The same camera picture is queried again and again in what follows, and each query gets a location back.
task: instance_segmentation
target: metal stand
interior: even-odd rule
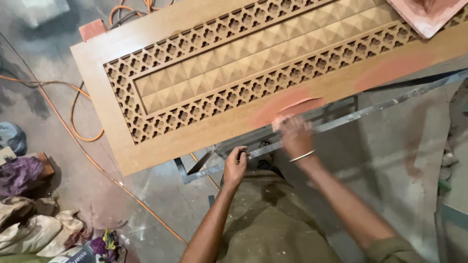
[[[335,120],[328,121],[326,123],[323,123],[315,127],[314,132],[315,134],[317,134],[320,132],[328,131],[330,129],[341,126],[343,124],[352,122],[354,120],[370,115],[377,111],[390,108],[410,98],[426,94],[433,89],[445,86],[453,82],[464,80],[465,78],[468,78],[468,69],[461,69],[457,71],[437,74],[434,76],[424,77],[420,79],[414,79],[414,80],[403,81],[403,82],[399,82],[395,84],[384,85],[384,86],[380,86],[377,88],[372,88],[370,90],[367,90],[365,91],[365,93],[382,91],[382,90],[387,90],[387,89],[394,89],[394,88],[406,88],[406,87],[411,87],[411,86],[416,86],[416,85],[420,85],[420,87],[417,87],[409,92],[405,92],[392,99],[389,99],[384,102],[378,103],[376,105],[364,108],[362,110],[357,110],[358,108],[357,107],[357,104],[358,104],[357,95],[354,95],[349,98],[345,98],[336,102],[332,102],[324,106],[323,110],[325,114],[323,115],[317,116],[317,112],[318,112],[317,109],[305,112],[302,115],[306,120],[315,121],[318,119],[327,119],[327,116],[329,116],[330,113],[338,109],[342,109],[343,107],[354,108],[355,112],[353,113],[342,116]],[[206,161],[210,158],[213,152],[215,152],[219,157],[225,160],[234,147],[239,146],[239,145],[252,145],[255,143],[259,143],[265,139],[272,139],[272,141],[276,141],[276,142],[250,152],[251,159],[281,148],[281,141],[279,140],[278,134],[272,131],[271,125],[268,125],[260,129],[257,129],[255,131],[248,132],[241,136],[237,136],[235,138],[232,138],[232,139],[229,139],[229,140],[226,140],[224,142],[214,145],[213,146],[214,149],[208,151],[195,164],[195,166],[192,169],[190,169],[188,173],[186,172],[185,167],[180,157],[174,159],[174,161],[177,165],[177,168],[179,169],[180,174],[182,175],[183,184],[188,184],[196,179],[205,177],[209,174],[212,174],[218,171],[222,171],[224,169],[224,163],[220,163],[215,166],[206,168],[204,170],[200,170],[203,167],[203,165],[206,163]]]

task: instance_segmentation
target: man's right hand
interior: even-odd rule
[[[291,159],[303,156],[313,150],[312,123],[301,116],[285,120],[281,126],[283,148]]]

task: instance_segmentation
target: pink sanding block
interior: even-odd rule
[[[468,0],[387,0],[422,37],[431,38]]]

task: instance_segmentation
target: pyramid pattern panel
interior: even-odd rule
[[[378,19],[375,19],[375,16],[373,16],[374,14],[364,14],[365,12],[366,11],[359,13],[363,16],[361,19],[367,18],[369,19],[368,21],[378,21]],[[454,16],[442,30],[463,22],[468,22],[468,8],[466,6]],[[182,80],[179,81],[177,85],[172,85],[170,78],[175,81],[178,80],[178,71],[173,70],[171,72],[175,74],[172,74],[171,77],[167,73],[160,73],[162,77],[153,77],[157,72],[149,75],[153,83],[153,88],[156,90],[152,93],[150,93],[150,91],[154,89],[148,86],[151,85],[150,80],[143,81],[140,80],[140,78],[135,78],[135,85],[142,85],[137,91],[133,86],[133,82],[130,80],[132,76],[136,74],[135,69],[142,65],[140,61],[145,57],[148,60],[148,56],[152,51],[137,52],[136,54],[116,59],[115,61],[105,64],[104,68],[108,73],[111,86],[121,106],[129,131],[137,145],[151,138],[164,136],[167,132],[203,121],[205,118],[222,114],[224,111],[240,107],[251,101],[262,99],[263,97],[267,98],[270,94],[281,92],[305,80],[320,77],[354,63],[362,63],[367,58],[379,56],[384,52],[391,52],[395,48],[404,48],[409,42],[421,41],[420,37],[410,26],[402,21],[392,21],[382,26],[377,26],[378,23],[372,24],[365,21],[359,25],[348,22],[346,19],[340,20],[340,23],[344,27],[346,27],[347,24],[357,25],[353,27],[361,26],[363,30],[365,30],[364,27],[366,26],[376,27],[334,44],[328,42],[328,38],[325,37],[325,32],[323,30],[314,30],[314,38],[310,38],[308,41],[309,53],[297,58],[292,58],[286,62],[272,60],[271,66],[266,66],[269,67],[267,70],[262,70],[261,72],[257,72],[234,82],[227,82],[227,80],[225,80],[227,83],[226,85],[211,90],[208,90],[207,87],[215,87],[219,85],[219,83],[222,83],[222,81],[219,80],[219,72],[208,74],[209,79],[207,79],[205,73],[193,77],[193,75],[190,75],[190,72],[187,73],[187,71],[185,71],[187,80]],[[268,57],[269,54],[267,54],[266,51],[267,49],[258,51],[256,55],[260,56],[261,54],[262,57]],[[276,44],[274,49],[269,49],[269,52],[272,52],[270,56],[276,57],[279,60],[281,60],[281,56],[277,56],[278,54],[288,54],[288,51],[281,44]],[[230,58],[218,58],[215,54],[210,52],[197,56],[197,58],[204,72],[211,72],[214,69],[220,70],[223,65],[227,66],[234,62],[226,63]],[[247,74],[238,72],[232,67],[227,71],[229,73],[232,72],[228,77],[234,79],[237,74]],[[187,85],[190,86],[192,93],[187,89]],[[159,94],[160,91],[167,89],[167,87],[171,87],[172,91]],[[139,102],[139,95],[142,96],[141,102]],[[177,102],[166,108],[161,104],[161,98],[168,102]],[[150,112],[157,112],[157,114],[147,116],[141,103],[143,103],[147,109],[150,108]]]
[[[262,70],[267,70],[278,63],[287,62],[399,18],[398,14],[388,4],[372,7],[372,1],[365,0],[361,2],[363,4],[359,7],[345,8],[344,4],[349,1],[341,0],[330,3],[323,8],[299,15],[213,51],[208,51],[182,63],[156,71],[150,76],[158,79],[157,82],[154,81],[157,88],[148,87],[150,82],[144,81],[148,76],[137,79],[135,86],[142,97],[146,113],[151,114],[155,112],[153,110],[160,110],[145,105],[144,101],[146,99],[144,97],[150,95],[150,90],[153,92],[166,92],[161,91],[161,89],[177,87],[179,92],[183,92],[181,91],[182,87],[185,87],[187,91],[191,89],[190,81],[184,85],[178,85],[180,82],[191,78],[206,80],[203,81],[204,87],[196,87],[197,92],[192,92],[192,97],[194,97],[200,94],[199,91],[219,88]],[[333,16],[325,15],[328,12],[336,14]],[[317,25],[310,22],[311,19],[321,19],[320,25],[323,25],[323,27],[317,29]],[[189,92],[184,93],[186,96],[180,96],[178,97],[179,100],[172,102],[183,102],[181,99],[191,98]],[[171,105],[167,102],[161,102],[161,104]]]

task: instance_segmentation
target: person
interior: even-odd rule
[[[285,152],[329,202],[368,261],[424,261],[321,164],[311,123],[291,117],[280,129]],[[179,263],[341,262],[291,185],[271,169],[246,172],[246,150],[236,147],[226,159],[224,185]]]

